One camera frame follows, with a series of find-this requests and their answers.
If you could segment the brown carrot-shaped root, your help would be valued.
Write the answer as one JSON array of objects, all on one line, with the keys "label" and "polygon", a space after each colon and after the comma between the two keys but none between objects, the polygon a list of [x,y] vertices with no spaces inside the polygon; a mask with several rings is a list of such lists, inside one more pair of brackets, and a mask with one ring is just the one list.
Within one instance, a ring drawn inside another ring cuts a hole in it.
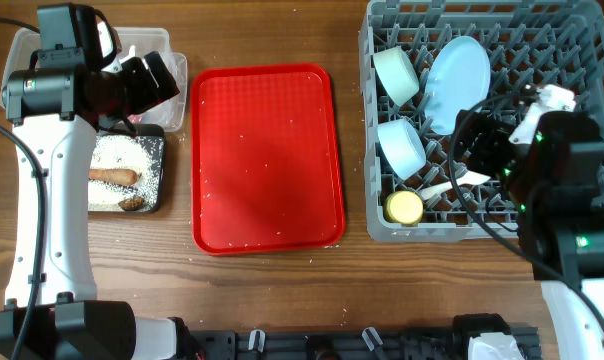
[{"label": "brown carrot-shaped root", "polygon": [[132,186],[138,181],[138,174],[130,169],[91,169],[89,178],[121,186]]}]

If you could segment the small light blue bowl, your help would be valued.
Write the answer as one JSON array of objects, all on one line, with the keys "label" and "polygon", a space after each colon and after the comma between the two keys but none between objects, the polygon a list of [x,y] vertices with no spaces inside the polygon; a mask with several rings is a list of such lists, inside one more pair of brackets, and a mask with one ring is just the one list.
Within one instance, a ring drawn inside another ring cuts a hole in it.
[{"label": "small light blue bowl", "polygon": [[378,141],[389,165],[402,180],[415,175],[426,165],[426,153],[417,130],[406,119],[377,127]]}]

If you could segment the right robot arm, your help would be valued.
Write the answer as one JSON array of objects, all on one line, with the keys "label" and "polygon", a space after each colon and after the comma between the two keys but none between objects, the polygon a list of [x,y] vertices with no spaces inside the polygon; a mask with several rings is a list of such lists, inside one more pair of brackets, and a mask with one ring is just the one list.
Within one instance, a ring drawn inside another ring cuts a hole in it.
[{"label": "right robot arm", "polygon": [[604,140],[582,112],[541,115],[530,143],[508,141],[508,127],[461,111],[455,150],[474,171],[500,181],[518,206],[517,254],[529,261],[553,321],[563,359],[604,359]]}]

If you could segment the white plastic spoon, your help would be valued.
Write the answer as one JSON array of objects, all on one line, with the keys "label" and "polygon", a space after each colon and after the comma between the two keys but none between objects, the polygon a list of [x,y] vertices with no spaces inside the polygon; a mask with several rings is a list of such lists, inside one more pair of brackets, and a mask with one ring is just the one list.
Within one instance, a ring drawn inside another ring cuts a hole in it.
[{"label": "white plastic spoon", "polygon": [[[459,185],[474,186],[474,185],[481,185],[481,184],[489,181],[490,179],[491,179],[490,176],[483,175],[483,174],[473,172],[473,171],[467,171],[463,176],[457,178],[457,183]],[[422,200],[426,201],[436,195],[440,195],[448,190],[451,190],[452,188],[453,188],[453,185],[452,185],[451,181],[443,182],[443,183],[419,190],[417,192],[417,194]]]}]

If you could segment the yellow plastic cup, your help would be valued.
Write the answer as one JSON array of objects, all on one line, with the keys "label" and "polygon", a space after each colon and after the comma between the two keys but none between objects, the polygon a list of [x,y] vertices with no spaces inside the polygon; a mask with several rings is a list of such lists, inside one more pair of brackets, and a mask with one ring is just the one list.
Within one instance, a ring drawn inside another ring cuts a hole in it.
[{"label": "yellow plastic cup", "polygon": [[389,222],[413,226],[419,223],[424,213],[422,199],[411,191],[397,191],[384,203],[385,218]]}]

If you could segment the large light blue plate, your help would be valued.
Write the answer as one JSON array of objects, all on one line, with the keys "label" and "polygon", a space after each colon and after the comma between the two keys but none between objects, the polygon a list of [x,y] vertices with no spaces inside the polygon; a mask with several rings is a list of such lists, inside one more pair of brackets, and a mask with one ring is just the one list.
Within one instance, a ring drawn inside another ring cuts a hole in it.
[{"label": "large light blue plate", "polygon": [[430,99],[424,115],[432,119],[430,129],[451,135],[458,113],[484,100],[490,82],[490,61],[482,45],[470,36],[450,41],[435,58],[425,86]]}]

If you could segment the green bowl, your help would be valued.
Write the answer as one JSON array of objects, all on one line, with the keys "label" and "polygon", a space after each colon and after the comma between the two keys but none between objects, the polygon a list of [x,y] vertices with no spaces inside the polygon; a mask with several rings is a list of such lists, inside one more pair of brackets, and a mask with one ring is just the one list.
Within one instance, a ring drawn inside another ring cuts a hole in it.
[{"label": "green bowl", "polygon": [[418,77],[401,47],[374,53],[373,64],[383,88],[396,105],[405,105],[418,93]]}]

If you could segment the brown food scrap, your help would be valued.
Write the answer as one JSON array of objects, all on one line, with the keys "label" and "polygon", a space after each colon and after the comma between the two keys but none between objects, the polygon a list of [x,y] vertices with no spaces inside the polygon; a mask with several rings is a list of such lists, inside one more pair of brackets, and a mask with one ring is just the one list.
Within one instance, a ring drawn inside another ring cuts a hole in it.
[{"label": "brown food scrap", "polygon": [[138,211],[145,205],[145,199],[141,196],[135,195],[133,197],[123,199],[118,203],[118,206],[123,211]]}]

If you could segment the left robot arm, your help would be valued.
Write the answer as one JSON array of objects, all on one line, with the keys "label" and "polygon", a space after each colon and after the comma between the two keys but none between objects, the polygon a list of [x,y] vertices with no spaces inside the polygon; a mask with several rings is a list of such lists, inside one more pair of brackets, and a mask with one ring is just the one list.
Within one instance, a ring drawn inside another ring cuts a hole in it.
[{"label": "left robot arm", "polygon": [[0,354],[9,359],[194,359],[198,343],[176,317],[138,317],[101,301],[88,247],[88,182],[100,131],[135,133],[130,117],[176,96],[157,53],[116,59],[103,13],[65,3],[37,11],[41,46],[2,91],[0,134],[18,157],[16,250]]}]

